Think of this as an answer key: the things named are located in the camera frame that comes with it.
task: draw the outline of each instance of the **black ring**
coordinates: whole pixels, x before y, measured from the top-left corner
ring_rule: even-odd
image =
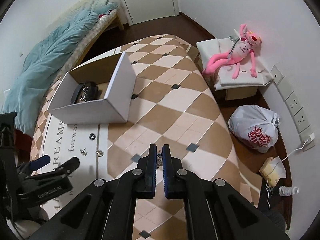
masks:
[[[96,135],[94,133],[91,133],[89,138],[93,141],[96,138]]]

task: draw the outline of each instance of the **teal blanket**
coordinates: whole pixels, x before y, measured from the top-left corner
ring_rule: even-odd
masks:
[[[94,11],[81,11],[38,43],[25,59],[22,74],[14,82],[2,113],[17,112],[15,128],[33,137],[45,92],[81,39],[98,21]]]

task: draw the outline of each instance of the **plush toy arm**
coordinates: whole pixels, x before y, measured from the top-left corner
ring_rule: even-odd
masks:
[[[245,33],[244,33],[244,28],[246,28],[246,24],[241,24],[240,25],[240,31],[239,31],[239,33],[240,33],[240,38],[243,38],[244,36],[245,36]]]
[[[257,72],[256,72],[256,59],[254,57],[254,51],[253,49],[250,49],[250,58],[251,58],[251,69],[250,69],[250,72],[251,72],[251,76],[252,77],[257,77]]]

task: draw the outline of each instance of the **bed leg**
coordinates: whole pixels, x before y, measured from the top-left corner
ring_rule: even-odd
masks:
[[[123,30],[124,30],[124,27],[123,27],[123,25],[122,25],[122,23],[121,23],[120,18],[119,18],[118,15],[117,15],[117,17],[116,17],[116,21],[117,21],[117,25],[118,25],[119,29],[120,29],[121,31],[123,31]]]

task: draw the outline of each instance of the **plush toy head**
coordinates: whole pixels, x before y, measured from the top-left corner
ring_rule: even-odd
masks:
[[[261,44],[262,40],[261,38],[254,32],[252,31],[248,31],[246,34],[245,34],[246,38],[247,38],[247,41],[252,44],[253,46],[258,46]]]

